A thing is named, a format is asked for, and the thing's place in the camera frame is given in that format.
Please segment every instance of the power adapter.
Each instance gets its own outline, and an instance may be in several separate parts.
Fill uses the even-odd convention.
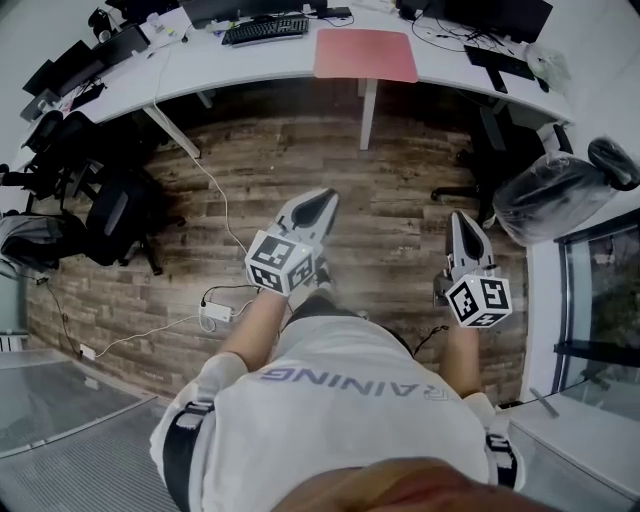
[[[200,316],[211,318],[212,320],[219,320],[221,322],[231,322],[231,308],[229,306],[223,306],[222,304],[216,304],[215,302],[204,302],[204,306],[200,304]]]
[[[96,360],[96,351],[91,347],[87,347],[84,343],[80,343],[80,353],[90,361]]]

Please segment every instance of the desk leg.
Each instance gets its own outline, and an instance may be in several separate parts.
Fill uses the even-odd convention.
[[[158,107],[151,105],[149,107],[145,107],[144,111],[151,119],[158,123],[160,127],[180,145],[182,149],[189,153],[190,157],[200,157],[200,150],[194,145],[193,142],[189,140],[189,138],[184,133],[182,133],[178,129],[175,124],[171,122],[171,119],[169,119]]]
[[[364,92],[367,89],[367,79],[358,78],[358,98],[364,98]]]
[[[553,129],[554,124],[559,124],[565,130],[568,130],[572,126],[572,123],[567,121],[557,121],[545,123],[539,130],[537,130],[538,137],[540,137],[540,140],[547,151],[557,151],[560,147],[560,142],[558,141],[556,132]]]
[[[371,126],[373,125],[373,112],[376,106],[376,93],[378,92],[378,79],[367,78],[364,91],[364,109],[362,111],[362,129],[360,131],[360,149],[369,149]]]
[[[502,112],[502,109],[504,107],[507,106],[507,102],[504,100],[498,100],[494,105],[493,105],[493,115],[497,116],[500,112]]]
[[[198,98],[200,99],[200,101],[204,105],[204,108],[206,108],[207,110],[210,109],[211,107],[213,107],[213,103],[211,102],[211,98],[209,98],[204,92],[202,92],[202,91],[197,92],[196,96],[198,96]]]

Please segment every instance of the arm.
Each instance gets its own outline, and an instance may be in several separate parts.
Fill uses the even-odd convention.
[[[263,290],[225,341],[220,353],[236,354],[250,372],[262,368],[271,354],[288,300],[287,297]]]
[[[461,398],[482,391],[478,329],[449,328],[438,373]]]

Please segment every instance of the black strap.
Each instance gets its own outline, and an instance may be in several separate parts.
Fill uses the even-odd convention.
[[[164,481],[181,512],[190,512],[189,476],[193,450],[205,416],[214,410],[213,402],[189,402],[173,418],[164,440]]]
[[[516,486],[516,476],[518,475],[518,461],[513,454],[511,444],[507,438],[498,434],[487,434],[487,446],[494,454],[506,453],[511,459],[511,464],[508,466],[501,466],[496,464],[498,470],[498,484],[511,489]]]

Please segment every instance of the keyboard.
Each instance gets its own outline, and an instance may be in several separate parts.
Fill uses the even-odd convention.
[[[504,71],[505,73],[520,76],[527,80],[535,80],[535,76],[529,69],[529,65],[523,60],[509,57],[502,53],[474,48],[473,46],[465,46],[464,49],[467,52],[467,57],[469,57],[471,64],[474,66],[497,69],[498,71]]]
[[[302,37],[309,20],[301,16],[281,16],[269,21],[249,21],[226,31],[222,44],[245,46]]]

